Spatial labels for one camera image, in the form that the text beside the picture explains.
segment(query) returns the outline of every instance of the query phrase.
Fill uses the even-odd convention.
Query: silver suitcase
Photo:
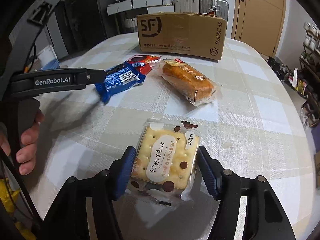
[[[228,21],[229,3],[226,0],[200,0],[200,13],[215,12],[215,16]]]

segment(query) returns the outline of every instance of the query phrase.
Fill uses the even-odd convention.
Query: cardboard box
[[[138,16],[143,52],[180,53],[220,60],[226,20],[196,13],[155,13]]]

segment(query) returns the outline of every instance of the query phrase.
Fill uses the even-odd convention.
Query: checkered tablecloth
[[[85,53],[72,67],[108,69],[135,54],[141,54],[137,33],[119,35]],[[313,160],[281,82],[253,48],[231,39],[226,39],[218,62],[176,57],[221,85],[222,97],[194,108],[170,84],[152,75],[143,85],[113,96],[105,106],[94,85],[39,97],[45,122],[38,164],[26,182],[41,217],[69,176],[83,179],[107,169],[128,145],[137,145],[147,118],[164,118],[204,125],[201,144],[223,167],[249,178],[264,175],[297,239],[305,239],[313,229]],[[199,173],[192,197],[193,204],[178,208],[122,197],[115,209],[124,239],[206,239],[219,202],[208,195]],[[242,237],[244,217],[242,199],[235,239]]]

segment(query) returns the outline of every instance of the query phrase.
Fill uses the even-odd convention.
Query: human hand
[[[33,126],[24,131],[21,135],[21,143],[25,146],[16,154],[17,162],[21,163],[19,167],[19,172],[21,175],[29,174],[36,165],[39,123],[43,122],[43,120],[44,115],[42,114],[41,110],[38,109]],[[10,155],[10,145],[6,136],[2,132],[0,132],[0,147],[7,156]]]

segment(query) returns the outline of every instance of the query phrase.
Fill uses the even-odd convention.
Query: fingernail
[[[27,169],[21,169],[20,174],[21,174],[21,175],[27,174]]]
[[[25,158],[24,155],[20,154],[20,155],[17,156],[17,162],[18,163],[23,163],[25,161],[26,161],[26,158]]]
[[[22,143],[23,144],[28,144],[28,143],[30,143],[31,142],[31,136],[30,135],[25,135],[25,136],[23,136],[23,138],[22,138]]]

